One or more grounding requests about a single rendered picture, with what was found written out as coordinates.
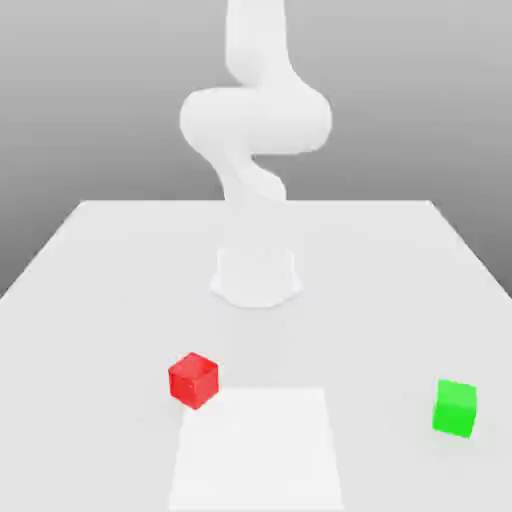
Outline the small red cube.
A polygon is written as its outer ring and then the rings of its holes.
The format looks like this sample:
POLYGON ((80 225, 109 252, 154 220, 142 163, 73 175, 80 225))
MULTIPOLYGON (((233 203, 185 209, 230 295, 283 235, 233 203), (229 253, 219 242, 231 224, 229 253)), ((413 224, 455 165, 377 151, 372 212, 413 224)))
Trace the small red cube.
POLYGON ((197 410, 219 391, 218 364, 190 352, 168 369, 172 397, 197 410))

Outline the small green cube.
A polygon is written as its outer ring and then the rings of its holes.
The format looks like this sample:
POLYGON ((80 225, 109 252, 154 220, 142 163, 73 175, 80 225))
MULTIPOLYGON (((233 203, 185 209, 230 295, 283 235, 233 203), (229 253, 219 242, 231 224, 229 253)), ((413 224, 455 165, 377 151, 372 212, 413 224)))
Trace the small green cube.
POLYGON ((432 413, 435 431, 469 439, 477 414, 477 388, 439 379, 432 413))

